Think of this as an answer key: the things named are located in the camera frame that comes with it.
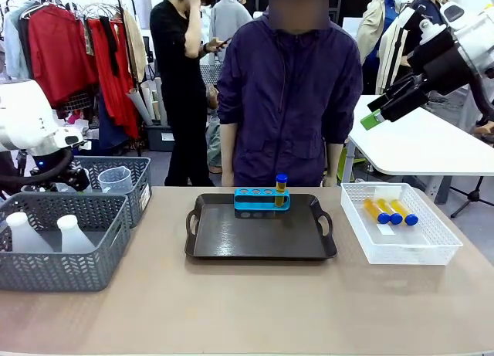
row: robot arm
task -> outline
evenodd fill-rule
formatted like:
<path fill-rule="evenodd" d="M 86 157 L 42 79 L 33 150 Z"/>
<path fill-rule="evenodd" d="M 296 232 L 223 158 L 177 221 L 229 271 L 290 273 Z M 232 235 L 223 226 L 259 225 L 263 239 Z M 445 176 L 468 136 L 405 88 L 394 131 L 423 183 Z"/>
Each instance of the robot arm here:
<path fill-rule="evenodd" d="M 494 115 L 482 78 L 494 78 L 494 8 L 470 15 L 449 2 L 441 8 L 448 23 L 435 25 L 420 11 L 407 8 L 399 16 L 401 27 L 420 28 L 422 41 L 410 55 L 413 73 L 389 87 L 369 108 L 361 123 L 371 129 L 385 120 L 395 122 L 428 102 L 428 93 L 447 95 L 469 84 L 479 110 Z"/>
<path fill-rule="evenodd" d="M 41 87 L 34 80 L 0 84 L 0 151 L 26 149 L 35 160 L 33 177 L 0 174 L 0 183 L 48 185 L 64 182 L 76 190 L 89 185 L 82 168 L 73 168 L 72 147 L 83 143 L 75 127 L 59 127 Z"/>

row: beige tabletop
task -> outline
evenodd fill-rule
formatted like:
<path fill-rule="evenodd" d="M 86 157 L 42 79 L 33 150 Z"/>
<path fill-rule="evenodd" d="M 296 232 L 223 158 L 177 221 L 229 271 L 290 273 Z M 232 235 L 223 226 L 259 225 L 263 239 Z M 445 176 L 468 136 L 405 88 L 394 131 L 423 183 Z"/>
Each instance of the beige tabletop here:
<path fill-rule="evenodd" d="M 231 191 L 154 188 L 106 290 L 0 292 L 0 354 L 494 350 L 494 268 L 424 195 L 465 244 L 447 267 L 371 266 L 339 189 L 290 191 L 317 196 L 332 215 L 336 259 L 195 262 L 184 254 L 185 216 L 201 193 Z"/>

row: gray hoodie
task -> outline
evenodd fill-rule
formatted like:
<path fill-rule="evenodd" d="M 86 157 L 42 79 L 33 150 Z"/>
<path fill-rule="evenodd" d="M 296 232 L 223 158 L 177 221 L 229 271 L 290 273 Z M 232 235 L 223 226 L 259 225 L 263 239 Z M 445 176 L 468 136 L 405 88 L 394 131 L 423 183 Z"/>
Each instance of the gray hoodie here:
<path fill-rule="evenodd" d="M 211 24 L 209 38 L 219 38 L 225 41 L 240 29 L 241 26 L 252 20 L 247 9 L 237 0 L 220 0 L 211 10 Z M 225 49 L 218 53 L 219 61 L 223 63 Z M 209 64 L 215 64 L 215 54 L 209 55 Z"/>

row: blue test tube rack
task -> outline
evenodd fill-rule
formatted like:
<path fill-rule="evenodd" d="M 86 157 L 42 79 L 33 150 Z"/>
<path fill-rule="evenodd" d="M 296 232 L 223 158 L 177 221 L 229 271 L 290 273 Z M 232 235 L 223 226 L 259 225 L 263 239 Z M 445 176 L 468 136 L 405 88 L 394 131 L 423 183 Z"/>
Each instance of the blue test tube rack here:
<path fill-rule="evenodd" d="M 252 202 L 238 201 L 237 199 L 249 200 Z M 276 207 L 275 197 L 284 197 L 285 203 L 281 207 Z M 265 198 L 266 202 L 259 202 L 259 198 Z M 274 188 L 238 188 L 233 197 L 235 210 L 237 211 L 273 211 L 284 212 L 290 208 L 290 193 L 288 190 L 277 192 Z"/>

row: blue cap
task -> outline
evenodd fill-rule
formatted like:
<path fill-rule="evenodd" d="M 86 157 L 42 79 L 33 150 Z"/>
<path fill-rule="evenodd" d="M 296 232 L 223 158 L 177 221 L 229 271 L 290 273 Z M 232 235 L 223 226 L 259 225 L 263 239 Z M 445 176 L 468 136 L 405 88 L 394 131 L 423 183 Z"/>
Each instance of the blue cap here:
<path fill-rule="evenodd" d="M 280 173 L 279 175 L 276 176 L 276 182 L 279 182 L 280 184 L 285 184 L 288 182 L 288 176 L 285 175 L 284 173 Z"/>
<path fill-rule="evenodd" d="M 377 221 L 382 225 L 386 225 L 390 221 L 390 219 L 391 217 L 387 213 L 381 213 L 377 217 Z"/>
<path fill-rule="evenodd" d="M 399 213 L 393 213 L 391 215 L 391 223 L 393 225 L 399 225 L 403 222 L 403 217 Z"/>
<path fill-rule="evenodd" d="M 418 217 L 416 215 L 407 215 L 407 217 L 404 219 L 404 223 L 409 226 L 417 225 Z"/>

